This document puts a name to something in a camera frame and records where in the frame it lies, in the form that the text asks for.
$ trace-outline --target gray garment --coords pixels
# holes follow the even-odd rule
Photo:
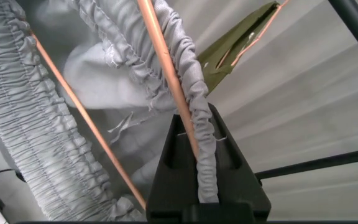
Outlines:
[[[135,1],[71,1],[81,18],[99,34],[109,66],[131,68],[129,75],[146,88],[151,111],[174,109],[172,96],[162,75],[157,55]],[[154,2],[155,13],[167,42],[171,58],[189,102],[195,137],[198,140],[198,197],[200,202],[217,202],[216,142],[211,112],[205,99],[208,89],[195,46],[181,26],[179,15],[165,1]]]
[[[108,176],[35,53],[23,10],[0,1],[0,137],[50,220],[142,220]]]

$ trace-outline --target olive green fabric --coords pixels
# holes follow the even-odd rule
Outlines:
[[[277,10],[277,6],[277,2],[270,2],[249,14],[198,56],[209,92],[214,90],[223,78],[232,72],[234,66],[231,66],[231,63],[237,54],[258,36]],[[230,52],[217,69],[218,63],[228,50]]]

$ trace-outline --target green fabric strap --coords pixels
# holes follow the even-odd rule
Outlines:
[[[231,63],[235,60],[237,54],[258,36],[277,10],[277,6],[277,2],[270,2],[249,14],[198,56],[209,92],[214,90],[223,78],[232,72],[234,66],[231,66]],[[223,63],[216,69],[218,63],[229,49],[230,52]]]

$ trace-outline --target orange cord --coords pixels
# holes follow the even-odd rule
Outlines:
[[[179,79],[177,77],[175,68],[172,64],[172,59],[169,54],[167,44],[165,43],[164,36],[162,35],[160,24],[158,23],[157,16],[155,15],[154,7],[151,0],[137,0],[140,11],[143,15],[143,20],[146,24],[147,31],[149,32],[152,40],[155,53],[157,53],[158,59],[160,60],[163,74],[167,80],[169,89],[172,92],[173,99],[177,104],[177,108],[186,129],[187,136],[190,141],[191,149],[193,154],[198,158],[198,144],[194,135],[193,122],[191,122],[191,114],[189,107],[183,94]]]
[[[124,179],[125,183],[128,185],[132,193],[135,195],[135,198],[140,203],[140,206],[145,210],[146,209],[146,202],[143,199],[143,196],[140,194],[140,192],[136,189],[135,185],[132,183],[129,176],[126,174],[125,170],[122,168],[122,165],[119,163],[118,159],[115,157],[114,153],[112,153],[109,145],[107,142],[103,139],[102,135],[100,134],[98,128],[94,125],[92,119],[86,112],[84,106],[81,104],[79,99],[74,94],[73,90],[71,90],[70,86],[66,82],[66,80],[63,78],[62,74],[59,72],[55,64],[53,64],[52,60],[50,59],[48,53],[45,51],[45,49],[42,47],[41,43],[39,42],[38,38],[32,34],[32,37],[37,41],[37,48],[39,52],[41,53],[42,57],[45,59],[46,63],[52,70],[53,74],[55,74],[57,80],[62,84],[63,88],[68,93],[68,96],[73,100],[75,106],[77,107],[78,111],[81,113],[82,117],[84,117],[86,123],[91,128],[93,134],[96,136],[96,139],[98,139],[100,145],[102,145],[104,151],[109,156],[111,162],[114,164],[116,169],[118,170],[118,173],[120,173],[121,177]]]
[[[265,34],[267,28],[269,28],[269,26],[272,24],[273,20],[276,18],[278,12],[282,9],[282,7],[284,7],[290,0],[285,0],[285,2],[282,5],[279,5],[277,7],[277,10],[274,12],[274,14],[272,15],[272,17],[269,19],[268,23],[266,24],[265,28],[260,32],[260,34],[258,35],[258,37],[256,37],[254,39],[254,41],[252,41],[244,50],[240,51],[237,54],[236,59],[234,59],[233,63],[231,63],[231,66],[235,66],[236,63],[240,60],[241,56],[248,50],[250,49],[254,44],[256,44],[259,39]],[[224,57],[222,58],[222,60],[220,61],[219,65],[216,67],[217,69],[221,66],[221,64],[223,63],[224,58],[226,58],[226,56],[228,55],[229,51],[231,50],[231,48],[224,54]]]

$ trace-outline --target white curtain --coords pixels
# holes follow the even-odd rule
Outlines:
[[[198,53],[267,2],[168,0]],[[291,0],[208,99],[254,172],[358,151],[358,43],[328,1]],[[358,163],[263,184],[271,220],[358,219]]]

